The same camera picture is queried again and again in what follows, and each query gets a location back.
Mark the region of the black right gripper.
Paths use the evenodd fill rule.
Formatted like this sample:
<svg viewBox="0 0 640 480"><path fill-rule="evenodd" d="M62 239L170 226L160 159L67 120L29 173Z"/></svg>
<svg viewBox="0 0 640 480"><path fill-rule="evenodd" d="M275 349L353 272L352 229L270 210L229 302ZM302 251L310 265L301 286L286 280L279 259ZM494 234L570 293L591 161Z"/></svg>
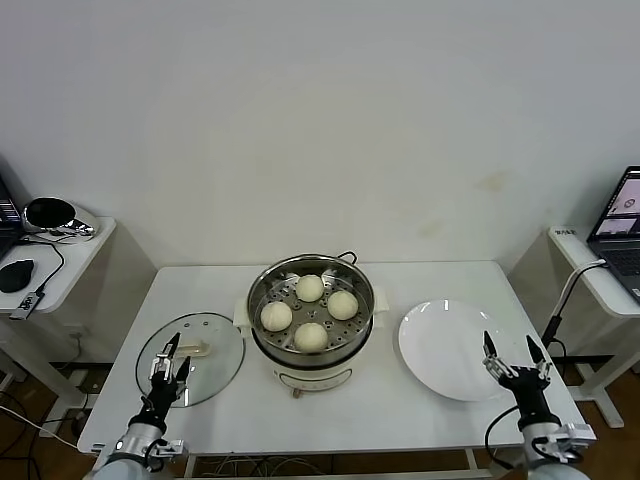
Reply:
<svg viewBox="0 0 640 480"><path fill-rule="evenodd" d="M484 331L483 365L503 388L513 394L520 414L519 425L550 423L551 411L544 390L550 385L552 364L547 361L543 350L530 335L526 336L526 342L535 369L513 369L498 355L491 335Z"/></svg>

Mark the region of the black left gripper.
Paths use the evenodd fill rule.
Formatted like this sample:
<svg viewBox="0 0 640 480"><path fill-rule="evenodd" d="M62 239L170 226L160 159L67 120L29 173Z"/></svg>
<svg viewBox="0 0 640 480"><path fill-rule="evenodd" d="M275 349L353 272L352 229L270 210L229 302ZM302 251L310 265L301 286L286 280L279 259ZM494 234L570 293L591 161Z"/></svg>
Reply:
<svg viewBox="0 0 640 480"><path fill-rule="evenodd" d="M180 398L190 373L191 357L184 358L180 367L171 380L173 373L173 357L179 346L180 334L175 333L165 344L163 349L156 354L151 364L150 379L152 388L148 395L143 395L141 408L141 421L150 425L162 425L171 408L171 405Z"/></svg>

